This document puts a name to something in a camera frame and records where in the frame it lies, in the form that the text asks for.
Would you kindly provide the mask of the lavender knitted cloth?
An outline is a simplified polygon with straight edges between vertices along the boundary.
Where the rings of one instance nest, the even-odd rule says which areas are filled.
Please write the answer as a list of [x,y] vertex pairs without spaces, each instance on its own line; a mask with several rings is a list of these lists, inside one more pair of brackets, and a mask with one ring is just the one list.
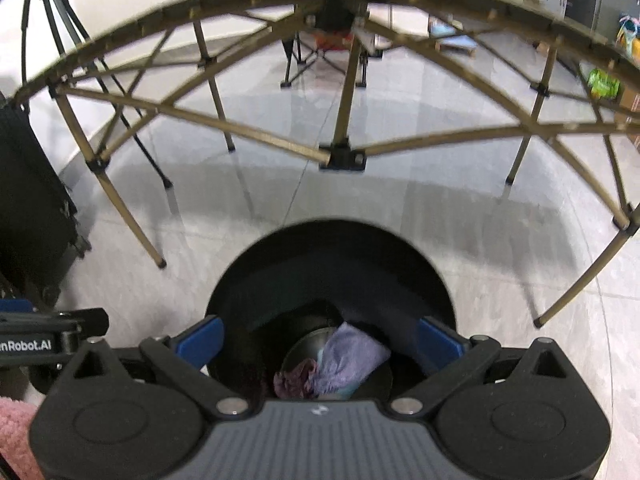
[[390,358],[390,350],[363,330],[343,323],[318,353],[308,385],[316,398],[348,399]]

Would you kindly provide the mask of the black round trash bin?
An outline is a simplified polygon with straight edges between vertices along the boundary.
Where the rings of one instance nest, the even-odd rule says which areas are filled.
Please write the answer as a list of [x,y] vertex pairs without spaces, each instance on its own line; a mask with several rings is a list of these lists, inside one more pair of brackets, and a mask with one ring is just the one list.
[[271,398],[293,348],[347,322],[390,350],[363,395],[389,399],[431,373],[418,350],[424,316],[457,326],[448,289],[424,255],[373,224],[300,222],[258,240],[222,274],[207,313],[224,322],[209,375],[250,400]]

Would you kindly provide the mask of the pink fluffy rug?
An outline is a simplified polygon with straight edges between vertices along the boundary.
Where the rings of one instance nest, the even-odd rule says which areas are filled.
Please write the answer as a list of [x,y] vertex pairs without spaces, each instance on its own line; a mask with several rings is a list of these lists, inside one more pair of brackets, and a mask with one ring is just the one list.
[[1,398],[1,455],[20,479],[43,479],[28,438],[36,411],[35,405]]

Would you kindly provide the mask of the black suitcase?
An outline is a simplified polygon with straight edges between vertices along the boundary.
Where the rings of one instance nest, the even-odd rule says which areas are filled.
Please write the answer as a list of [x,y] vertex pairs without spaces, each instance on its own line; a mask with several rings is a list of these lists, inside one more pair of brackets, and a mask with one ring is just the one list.
[[92,249],[77,208],[21,107],[1,101],[1,291],[52,309],[75,258]]

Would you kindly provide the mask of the cardboard boxes stack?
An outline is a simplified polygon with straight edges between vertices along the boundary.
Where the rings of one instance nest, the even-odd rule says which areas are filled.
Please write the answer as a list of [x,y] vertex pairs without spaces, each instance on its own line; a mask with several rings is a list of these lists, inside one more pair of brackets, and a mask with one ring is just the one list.
[[639,93],[635,92],[632,89],[624,87],[622,89],[622,93],[620,94],[620,99],[618,100],[618,105],[620,108],[624,110],[630,110],[634,112],[634,116],[625,115],[622,112],[616,112],[614,114],[614,122],[616,124],[634,124],[638,125],[639,123]]

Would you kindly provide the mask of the tan folding table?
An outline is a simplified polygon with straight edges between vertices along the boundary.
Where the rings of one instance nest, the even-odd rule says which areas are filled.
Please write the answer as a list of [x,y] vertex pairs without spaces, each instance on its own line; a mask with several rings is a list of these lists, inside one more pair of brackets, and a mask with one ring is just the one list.
[[[281,89],[282,41],[296,32],[354,36],[331,54],[342,75],[318,61]],[[82,66],[105,58],[127,89],[109,79],[105,94]],[[584,274],[539,315],[548,323],[639,231],[623,176],[608,188],[570,148],[574,136],[611,146],[639,124],[589,91],[555,89],[566,61],[604,70],[637,88],[639,67],[584,26],[515,0],[179,0],[154,9],[63,54],[11,96],[25,106],[49,92],[90,170],[106,179],[115,156],[151,126],[170,122],[219,133],[303,159],[321,171],[361,174],[381,158],[408,153],[477,156],[488,143],[516,147],[523,159],[544,144],[597,197],[616,235]],[[116,126],[103,155],[94,150],[122,106],[131,127]]]

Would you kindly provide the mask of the green snack bag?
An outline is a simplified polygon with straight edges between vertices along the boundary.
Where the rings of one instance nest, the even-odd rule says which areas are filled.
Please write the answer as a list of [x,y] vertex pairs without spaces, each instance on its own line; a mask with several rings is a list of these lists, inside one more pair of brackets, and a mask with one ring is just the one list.
[[593,99],[615,101],[620,93],[620,81],[600,68],[590,70],[587,84]]

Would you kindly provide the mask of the black tripod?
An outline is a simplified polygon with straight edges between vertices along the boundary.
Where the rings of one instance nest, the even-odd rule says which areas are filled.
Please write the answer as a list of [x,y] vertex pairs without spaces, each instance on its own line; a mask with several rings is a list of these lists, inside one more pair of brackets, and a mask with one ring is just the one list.
[[[70,36],[70,40],[73,41],[75,47],[86,44],[91,38],[88,30],[85,28],[81,20],[72,5],[70,0],[40,0],[44,10],[44,15],[49,26],[49,30],[54,42],[55,49],[59,55],[66,53],[66,49],[63,44],[62,36],[58,30],[58,21],[61,21],[66,29],[67,35]],[[22,84],[26,84],[27,81],[27,31],[30,18],[30,8],[32,7],[32,0],[23,0],[22,18],[21,18],[21,78]],[[134,77],[134,81],[129,85],[127,89],[122,85],[114,73],[110,72],[110,66],[107,65],[105,58],[98,58],[98,62],[89,62],[89,64],[82,66],[82,70],[85,75],[89,75],[90,79],[94,79],[103,93],[107,94],[110,91],[110,87],[107,87],[107,81],[111,79],[112,86],[115,86],[116,90],[122,92],[122,94],[132,93],[132,90],[136,88],[136,85],[141,81],[143,70],[139,70],[139,73]],[[119,105],[112,104],[114,108],[114,114],[101,134],[98,146],[94,149],[96,151],[96,157],[103,155],[107,148],[107,143],[111,140],[116,126],[124,126],[125,129],[129,129],[131,124],[125,115],[124,108]],[[150,151],[145,147],[140,140],[137,133],[132,136],[134,143],[142,151],[142,155],[146,161],[152,166],[156,174],[160,177],[160,182],[165,190],[170,190],[174,185],[171,180],[160,168],[160,165],[151,155]]]

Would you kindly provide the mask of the black folding camp chair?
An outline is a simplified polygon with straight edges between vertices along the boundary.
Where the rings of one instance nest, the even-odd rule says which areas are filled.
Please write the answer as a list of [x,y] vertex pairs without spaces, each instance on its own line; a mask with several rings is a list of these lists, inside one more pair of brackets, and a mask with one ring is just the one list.
[[327,35],[325,32],[314,32],[310,38],[314,40],[313,44],[308,44],[303,35],[296,32],[292,37],[282,41],[286,65],[283,79],[280,82],[281,89],[291,88],[292,84],[298,81],[318,61],[326,63],[337,73],[347,74],[347,68],[333,61],[331,54],[352,50],[354,36],[350,32],[338,36]]

